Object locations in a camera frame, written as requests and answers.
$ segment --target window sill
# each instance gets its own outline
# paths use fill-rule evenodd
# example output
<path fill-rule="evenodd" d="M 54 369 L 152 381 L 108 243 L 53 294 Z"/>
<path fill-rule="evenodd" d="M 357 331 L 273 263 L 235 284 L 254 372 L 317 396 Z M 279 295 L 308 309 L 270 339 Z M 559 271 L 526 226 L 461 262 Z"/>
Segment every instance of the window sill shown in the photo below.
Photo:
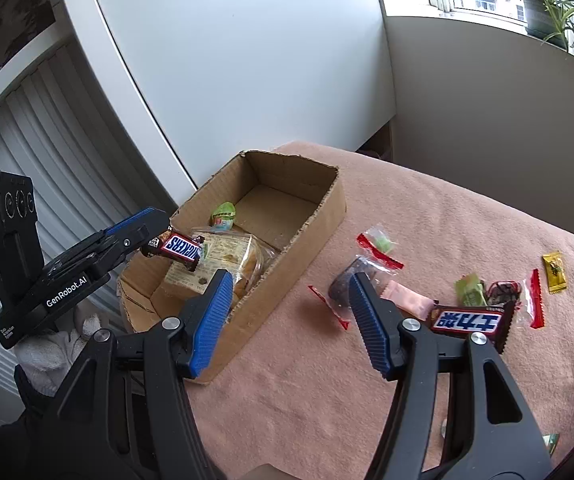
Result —
<path fill-rule="evenodd" d="M 478 23 L 480 25 L 487 25 L 489 27 L 502 28 L 510 32 L 515 32 L 516 34 L 521 34 L 522 36 L 528 36 L 533 38 L 535 41 L 542 40 L 540 38 L 535 38 L 527 34 L 524 24 L 516 20 L 511 20 L 509 18 L 495 17 L 489 15 L 487 12 L 478 12 L 475 10 L 458 10 L 455 12 L 442 12 L 436 7 L 429 5 L 409 5 L 409 6 L 397 6 L 395 13 L 387 13 L 388 16 L 415 16 L 418 18 L 443 18 L 445 20 L 458 20 L 459 22 L 469 22 Z M 564 49 L 555 46 L 553 44 L 547 43 L 548 46 L 557 48 L 564 52 Z M 574 56 L 574 47 L 571 47 L 569 53 Z"/>

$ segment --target camera lens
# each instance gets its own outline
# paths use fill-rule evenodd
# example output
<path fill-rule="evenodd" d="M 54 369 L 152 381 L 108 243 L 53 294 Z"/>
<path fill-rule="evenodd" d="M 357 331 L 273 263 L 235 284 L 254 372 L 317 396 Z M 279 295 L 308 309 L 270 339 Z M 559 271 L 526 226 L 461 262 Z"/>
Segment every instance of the camera lens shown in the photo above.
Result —
<path fill-rule="evenodd" d="M 25 193 L 21 190 L 16 192 L 16 209 L 18 209 L 18 214 L 21 218 L 24 218 L 27 214 L 26 204 L 25 204 Z"/>
<path fill-rule="evenodd" d="M 16 209 L 14 208 L 14 199 L 11 197 L 11 193 L 8 192 L 5 195 L 5 212 L 10 218 L 14 218 L 15 211 Z"/>

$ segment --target packaged bread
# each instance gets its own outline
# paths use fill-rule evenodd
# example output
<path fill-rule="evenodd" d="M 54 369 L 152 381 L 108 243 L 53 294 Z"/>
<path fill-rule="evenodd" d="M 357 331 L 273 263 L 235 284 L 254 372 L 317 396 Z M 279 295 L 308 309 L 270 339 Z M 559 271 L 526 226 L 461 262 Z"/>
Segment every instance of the packaged bread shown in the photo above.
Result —
<path fill-rule="evenodd" d="M 275 251 L 249 233 L 223 231 L 211 227 L 192 229 L 192 238 L 202 237 L 202 255 L 193 272 L 177 262 L 173 263 L 165 281 L 173 286 L 174 295 L 186 300 L 202 294 L 218 269 L 228 270 L 234 280 L 234 306 L 251 290 L 269 266 Z"/>

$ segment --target gloved hand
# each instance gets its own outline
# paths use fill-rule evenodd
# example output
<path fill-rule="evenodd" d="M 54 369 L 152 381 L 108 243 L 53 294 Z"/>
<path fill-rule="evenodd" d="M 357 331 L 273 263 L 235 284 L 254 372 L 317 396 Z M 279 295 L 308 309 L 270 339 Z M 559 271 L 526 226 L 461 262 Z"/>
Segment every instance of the gloved hand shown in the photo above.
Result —
<path fill-rule="evenodd" d="M 18 363 L 40 394 L 55 396 L 87 341 L 101 328 L 96 312 L 87 312 L 85 317 L 81 317 L 81 312 L 77 306 L 74 312 L 76 328 L 71 331 L 45 331 L 41 335 L 26 337 L 14 346 Z"/>

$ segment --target green flower pot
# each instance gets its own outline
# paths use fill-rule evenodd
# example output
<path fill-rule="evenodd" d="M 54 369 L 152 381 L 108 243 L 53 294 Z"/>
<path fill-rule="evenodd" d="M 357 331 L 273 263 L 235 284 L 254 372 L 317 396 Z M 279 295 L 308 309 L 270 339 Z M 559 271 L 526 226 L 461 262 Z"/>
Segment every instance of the green flower pot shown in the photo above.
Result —
<path fill-rule="evenodd" d="M 549 34 L 556 32 L 556 26 L 551 16 L 547 12 L 544 0 L 522 0 L 525 4 L 525 19 L 527 20 L 527 34 L 544 40 Z M 554 36 L 547 40 L 547 43 L 554 44 L 566 50 L 564 39 Z"/>

